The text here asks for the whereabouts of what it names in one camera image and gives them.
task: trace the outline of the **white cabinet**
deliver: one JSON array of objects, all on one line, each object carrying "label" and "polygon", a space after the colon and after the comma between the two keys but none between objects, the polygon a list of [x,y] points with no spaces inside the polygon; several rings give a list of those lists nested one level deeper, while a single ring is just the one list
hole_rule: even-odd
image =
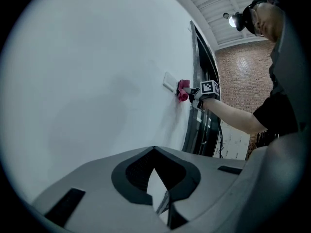
[{"label": "white cabinet", "polygon": [[[245,160],[250,135],[231,127],[223,121],[221,121],[220,125],[223,131],[223,158]],[[218,135],[218,141],[213,157],[219,158],[219,149],[220,134]]]}]

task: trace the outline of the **white marker cube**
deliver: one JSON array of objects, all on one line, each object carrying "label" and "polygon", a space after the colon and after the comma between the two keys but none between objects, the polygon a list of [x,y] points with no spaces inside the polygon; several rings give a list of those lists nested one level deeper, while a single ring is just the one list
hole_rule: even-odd
[{"label": "white marker cube", "polygon": [[219,95],[219,86],[214,80],[201,82],[201,95],[216,94]]}]

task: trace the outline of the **black sleeve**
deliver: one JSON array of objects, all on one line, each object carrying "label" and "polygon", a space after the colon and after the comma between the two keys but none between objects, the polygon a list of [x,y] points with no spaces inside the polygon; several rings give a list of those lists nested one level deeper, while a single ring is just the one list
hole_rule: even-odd
[{"label": "black sleeve", "polygon": [[294,111],[286,95],[268,97],[253,115],[264,127],[280,135],[297,131]]}]

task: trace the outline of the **black t-shirt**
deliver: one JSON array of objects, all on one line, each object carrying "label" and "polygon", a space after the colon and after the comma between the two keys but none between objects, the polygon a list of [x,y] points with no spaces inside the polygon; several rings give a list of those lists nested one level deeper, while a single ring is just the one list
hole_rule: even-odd
[{"label": "black t-shirt", "polygon": [[282,86],[278,83],[274,73],[274,65],[269,68],[273,89],[262,106],[253,115],[267,129],[279,135],[298,131],[296,118],[291,103]]}]

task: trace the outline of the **brick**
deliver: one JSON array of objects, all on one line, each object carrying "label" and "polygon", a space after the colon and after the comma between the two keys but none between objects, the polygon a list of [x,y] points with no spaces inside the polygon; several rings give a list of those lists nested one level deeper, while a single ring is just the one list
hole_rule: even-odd
[{"label": "brick", "polygon": [[[272,81],[269,67],[274,44],[259,41],[216,51],[222,101],[235,108],[254,112],[269,97]],[[255,148],[257,135],[251,135],[246,159]]]}]

